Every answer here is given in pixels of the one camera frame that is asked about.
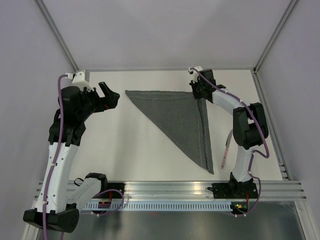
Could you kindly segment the grey cloth napkin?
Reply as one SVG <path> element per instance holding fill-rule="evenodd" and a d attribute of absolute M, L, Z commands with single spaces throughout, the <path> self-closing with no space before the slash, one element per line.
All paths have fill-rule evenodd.
<path fill-rule="evenodd" d="M 205 99 L 184 91 L 126 90 L 125 94 L 190 160 L 214 174 Z"/>

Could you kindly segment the pink handled knife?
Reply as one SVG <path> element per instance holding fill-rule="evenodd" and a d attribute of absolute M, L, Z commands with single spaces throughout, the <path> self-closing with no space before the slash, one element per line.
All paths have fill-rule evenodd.
<path fill-rule="evenodd" d="M 233 137 L 233 130 L 231 129 L 228 136 L 227 136 L 227 139 L 226 139 L 225 150 L 224 150 L 223 158 L 222 158 L 221 165 L 220 165 L 221 169 L 224 169 L 224 167 L 225 167 L 232 137 Z"/>

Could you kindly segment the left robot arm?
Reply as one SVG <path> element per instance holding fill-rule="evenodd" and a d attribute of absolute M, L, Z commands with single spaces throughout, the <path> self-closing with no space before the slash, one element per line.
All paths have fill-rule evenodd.
<path fill-rule="evenodd" d="M 42 188 L 32 209 L 23 214 L 23 221 L 43 230 L 72 233 L 80 212 L 94 197 L 104 198 L 109 193 L 107 176 L 88 173 L 77 189 L 67 196 L 71 168 L 86 131 L 86 120 L 95 113 L 114 109 L 120 95 L 105 82 L 99 82 L 104 96 L 97 90 L 78 86 L 58 88 L 59 109 L 49 128 L 49 155 Z"/>

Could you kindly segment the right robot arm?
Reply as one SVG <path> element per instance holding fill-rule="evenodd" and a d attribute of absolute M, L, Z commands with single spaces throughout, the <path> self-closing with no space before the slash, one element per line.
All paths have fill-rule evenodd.
<path fill-rule="evenodd" d="M 241 197 L 247 188 L 254 185 L 251 167 L 254 154 L 269 158 L 266 143 L 269 130 L 264 107 L 261 103 L 247 104 L 222 84 L 217 85 L 211 69 L 200 66 L 188 69 L 192 80 L 190 86 L 196 99 L 205 99 L 232 115 L 232 135 L 238 145 L 235 166 L 230 173 L 228 192 Z"/>

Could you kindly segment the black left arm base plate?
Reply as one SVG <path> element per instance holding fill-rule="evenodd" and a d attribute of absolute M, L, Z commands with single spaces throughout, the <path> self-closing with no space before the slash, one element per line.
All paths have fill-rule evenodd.
<path fill-rule="evenodd" d="M 111 189 L 118 190 L 119 192 L 121 192 L 123 194 L 125 192 L 125 183 L 123 183 L 123 182 L 109 182 L 108 184 L 106 184 L 105 186 L 103 186 L 101 188 L 100 192 L 102 193 L 103 191 L 111 190 Z M 102 198 L 102 199 L 111 198 L 112 200 L 113 199 L 121 199 L 122 198 L 121 194 L 117 191 L 114 191 L 114 190 L 102 193 L 98 197 Z"/>

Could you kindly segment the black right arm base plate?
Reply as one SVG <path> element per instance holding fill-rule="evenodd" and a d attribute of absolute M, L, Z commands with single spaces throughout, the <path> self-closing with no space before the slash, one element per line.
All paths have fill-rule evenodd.
<path fill-rule="evenodd" d="M 257 199 L 258 190 L 254 182 L 249 183 L 213 183 L 211 187 L 215 199 Z"/>

